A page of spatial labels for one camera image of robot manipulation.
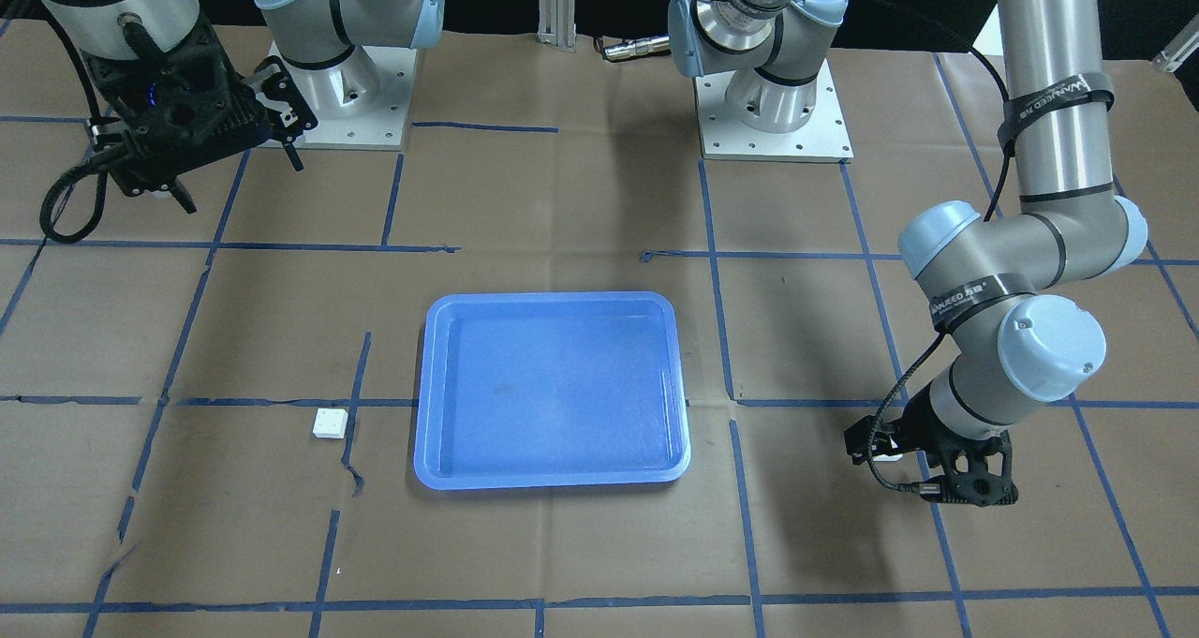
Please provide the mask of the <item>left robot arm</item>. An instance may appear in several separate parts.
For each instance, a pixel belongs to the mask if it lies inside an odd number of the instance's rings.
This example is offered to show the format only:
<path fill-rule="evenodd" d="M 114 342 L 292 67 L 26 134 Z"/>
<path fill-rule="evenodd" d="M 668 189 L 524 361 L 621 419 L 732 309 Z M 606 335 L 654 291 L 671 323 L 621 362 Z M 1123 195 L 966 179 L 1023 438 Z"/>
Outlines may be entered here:
<path fill-rule="evenodd" d="M 811 97 L 849 0 L 671 0 L 668 37 L 683 76 L 733 73 L 729 96 L 751 128 L 788 133 L 801 112 L 767 121 L 781 96 Z M 933 504 L 1014 504 L 1008 432 L 1076 392 L 1105 360 L 1099 323 L 1050 289 L 1129 265 L 1147 219 L 1119 197 L 1097 0 L 998 0 L 1006 76 L 998 79 L 1004 164 L 1020 211 L 988 219 L 966 201 L 924 210 L 896 241 L 928 301 L 938 339 L 959 353 L 902 416 L 876 411 L 845 431 L 856 467 L 912 451 L 939 476 L 882 488 Z"/>

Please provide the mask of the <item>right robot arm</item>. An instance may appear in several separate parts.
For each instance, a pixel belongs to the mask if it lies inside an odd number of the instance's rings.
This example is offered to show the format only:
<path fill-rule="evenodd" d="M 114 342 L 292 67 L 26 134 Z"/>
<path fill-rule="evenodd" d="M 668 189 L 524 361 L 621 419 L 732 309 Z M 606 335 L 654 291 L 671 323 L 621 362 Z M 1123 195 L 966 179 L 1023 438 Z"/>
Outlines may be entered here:
<path fill-rule="evenodd" d="M 78 177 L 125 195 L 165 194 L 194 212 L 180 177 L 261 144 L 295 170 L 300 148 L 398 148 L 420 50 L 445 0 L 38 0 L 79 74 L 112 106 L 90 121 L 95 158 L 49 189 L 41 219 Z"/>

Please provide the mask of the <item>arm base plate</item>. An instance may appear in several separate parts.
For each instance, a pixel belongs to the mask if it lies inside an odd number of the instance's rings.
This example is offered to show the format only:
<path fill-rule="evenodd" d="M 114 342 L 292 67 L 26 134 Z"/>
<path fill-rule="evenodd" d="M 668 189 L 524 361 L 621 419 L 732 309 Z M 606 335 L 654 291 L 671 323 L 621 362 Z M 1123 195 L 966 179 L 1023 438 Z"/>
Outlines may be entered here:
<path fill-rule="evenodd" d="M 288 90 L 305 97 L 317 126 L 301 130 L 294 148 L 399 152 L 422 52 L 394 46 L 357 46 L 347 61 L 325 70 L 283 64 Z"/>
<path fill-rule="evenodd" d="M 815 80 L 795 88 L 755 70 L 693 84 L 703 158 L 848 163 L 855 156 L 827 61 Z"/>

